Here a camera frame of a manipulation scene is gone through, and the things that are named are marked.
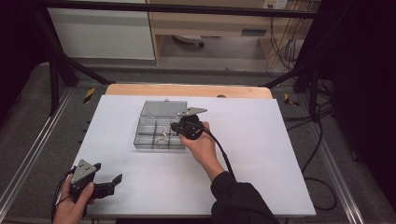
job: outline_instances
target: person's left hand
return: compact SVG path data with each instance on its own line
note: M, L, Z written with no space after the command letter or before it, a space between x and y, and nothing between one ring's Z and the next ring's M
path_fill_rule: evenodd
M73 175L70 175L62 186L61 201L56 209L53 224L78 224L82 218L82 214L84 213L85 205L88 203L88 200L93 193L94 184L91 182L81 192L78 200L73 203L72 198L69 195L72 177Z

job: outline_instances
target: black jacket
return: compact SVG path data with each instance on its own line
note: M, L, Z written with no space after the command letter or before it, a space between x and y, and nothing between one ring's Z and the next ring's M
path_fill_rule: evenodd
M212 206L213 223L279 223L260 193L249 183L238 183L228 172L212 182L216 198Z

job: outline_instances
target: white wall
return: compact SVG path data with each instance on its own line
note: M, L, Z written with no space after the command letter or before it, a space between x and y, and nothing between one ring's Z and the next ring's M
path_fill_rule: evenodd
M147 12L49 8L49 14L70 57L154 60Z

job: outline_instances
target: hand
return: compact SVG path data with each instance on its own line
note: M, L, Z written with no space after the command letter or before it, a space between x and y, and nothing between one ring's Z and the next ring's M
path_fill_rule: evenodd
M82 214L84 213L85 205L89 202L93 193L94 184L91 182L81 192L76 203L73 203L69 194L72 177L73 175L70 175L62 186L61 200L65 200L59 203L55 218L53 219L53 224L78 224L82 218Z
M208 122L203 121L202 123L204 127L210 130ZM189 148L195 160L204 167L211 181L224 172L216 156L215 141L209 134L203 132L201 137L196 140L190 140L182 134L179 134L178 137L181 144Z

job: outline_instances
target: white table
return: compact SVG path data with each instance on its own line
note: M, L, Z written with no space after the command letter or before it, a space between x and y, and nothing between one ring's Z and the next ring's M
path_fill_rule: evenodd
M189 150L142 152L134 147L147 100L165 98L206 108L239 182L250 182L278 217L316 214L276 100L248 98L104 95L75 164L102 163L94 182L123 174L115 194L89 206L90 217L207 217L215 198L203 168ZM220 162L226 168L221 153Z

